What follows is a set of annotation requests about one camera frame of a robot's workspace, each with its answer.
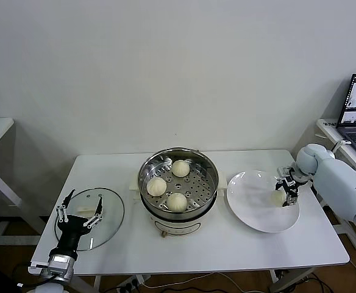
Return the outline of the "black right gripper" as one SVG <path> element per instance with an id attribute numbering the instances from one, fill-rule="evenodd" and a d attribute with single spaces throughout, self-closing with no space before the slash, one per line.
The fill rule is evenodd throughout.
<path id="1" fill-rule="evenodd" d="M 294 178 L 290 175 L 284 176 L 282 178 L 278 178 L 275 190 L 279 190 L 283 187 L 284 191 L 286 192 L 285 201 L 283 202 L 283 207 L 292 206 L 297 203 L 298 199 L 298 188 L 301 184 L 294 180 Z"/>

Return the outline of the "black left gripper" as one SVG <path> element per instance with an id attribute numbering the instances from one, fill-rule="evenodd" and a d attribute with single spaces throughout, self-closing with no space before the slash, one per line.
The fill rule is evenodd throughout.
<path id="1" fill-rule="evenodd" d="M 62 232 L 58 240 L 57 246 L 52 249 L 54 252 L 76 252 L 80 238 L 89 233 L 102 219 L 102 197 L 99 198 L 94 216 L 88 220 L 85 217 L 67 214 L 67 208 L 73 197 L 75 190 L 73 189 L 57 206 L 58 229 Z"/>

